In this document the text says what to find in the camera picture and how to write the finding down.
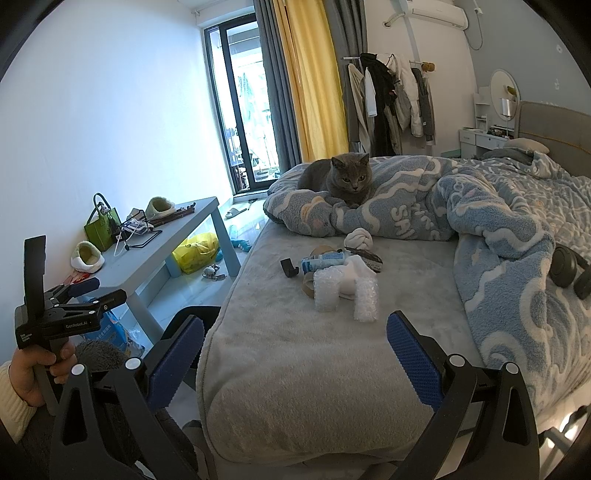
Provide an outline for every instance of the white marble floor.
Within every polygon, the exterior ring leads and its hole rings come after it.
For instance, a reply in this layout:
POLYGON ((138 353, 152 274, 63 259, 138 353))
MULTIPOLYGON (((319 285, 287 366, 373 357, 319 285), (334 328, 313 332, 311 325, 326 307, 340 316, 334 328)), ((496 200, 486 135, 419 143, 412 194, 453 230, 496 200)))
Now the white marble floor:
MULTIPOLYGON (((238 238, 248 240, 253 244, 268 220, 262 211, 263 202, 263 200, 257 200, 246 212, 229 220, 224 219, 226 228, 229 229, 231 225, 236 225, 238 238)), ((233 205, 233 207, 238 209, 246 206, 248 204, 233 205)), ((191 235, 214 231, 213 223, 211 218, 209 218, 191 235)), ((237 248, 236 254, 240 263, 244 264, 247 253, 237 248)), ((228 275, 225 262, 221 261, 218 265, 220 266, 218 274, 228 275)), ((166 328, 173 316, 184 307, 192 305, 222 305, 226 295, 230 291, 233 279, 226 276, 224 280, 213 281, 203 278, 202 273, 203 269, 191 275, 181 275, 178 278, 171 278, 164 284, 158 295, 156 295, 149 306, 149 310, 163 328, 166 328)), ((141 329, 136 326, 134 331, 137 332, 137 338, 143 345, 146 345, 147 348, 152 346, 141 329)), ((194 390, 185 383, 182 383, 168 407, 168 411, 181 427, 189 420, 196 419, 198 417, 198 411, 194 390)))

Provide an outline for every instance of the sliding glass door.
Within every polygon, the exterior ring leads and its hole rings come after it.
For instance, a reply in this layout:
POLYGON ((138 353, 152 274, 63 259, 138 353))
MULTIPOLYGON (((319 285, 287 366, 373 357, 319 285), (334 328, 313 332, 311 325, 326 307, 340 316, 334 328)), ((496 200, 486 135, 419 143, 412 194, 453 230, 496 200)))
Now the sliding glass door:
POLYGON ((235 190, 267 189, 279 178, 280 169, 256 17, 210 28, 205 40, 235 190))

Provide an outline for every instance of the green handbag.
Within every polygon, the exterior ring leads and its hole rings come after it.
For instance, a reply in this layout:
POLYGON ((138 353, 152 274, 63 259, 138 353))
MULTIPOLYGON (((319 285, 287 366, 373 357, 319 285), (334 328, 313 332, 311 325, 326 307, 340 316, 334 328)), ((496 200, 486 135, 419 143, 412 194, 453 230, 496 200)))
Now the green handbag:
POLYGON ((84 231, 88 241, 98 248, 101 252, 105 252, 113 245, 115 236, 115 229, 121 225, 117 210, 111 208, 109 202, 106 201, 105 197, 101 193, 96 193, 92 199, 95 204, 95 209, 88 217, 84 231), (102 202, 96 203, 96 198, 102 198, 102 202), (98 214, 98 218, 91 222, 95 213, 98 214))

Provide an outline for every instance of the yellow curtain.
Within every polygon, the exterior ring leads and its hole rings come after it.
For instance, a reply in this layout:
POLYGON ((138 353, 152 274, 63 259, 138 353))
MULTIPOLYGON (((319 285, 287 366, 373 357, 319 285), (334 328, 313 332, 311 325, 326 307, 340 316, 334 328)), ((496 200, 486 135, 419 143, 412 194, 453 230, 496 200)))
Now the yellow curtain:
POLYGON ((302 160, 349 151, 339 69, 322 0, 273 0, 302 160))

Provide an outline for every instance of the black plastic clip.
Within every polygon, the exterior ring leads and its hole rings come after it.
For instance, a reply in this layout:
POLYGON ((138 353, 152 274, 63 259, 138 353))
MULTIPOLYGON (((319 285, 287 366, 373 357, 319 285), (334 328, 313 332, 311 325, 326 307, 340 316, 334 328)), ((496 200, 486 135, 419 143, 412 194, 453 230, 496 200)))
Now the black plastic clip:
POLYGON ((283 273, 287 278, 295 277, 300 273, 300 267, 294 267, 291 258, 281 260, 281 268, 283 268, 283 273))

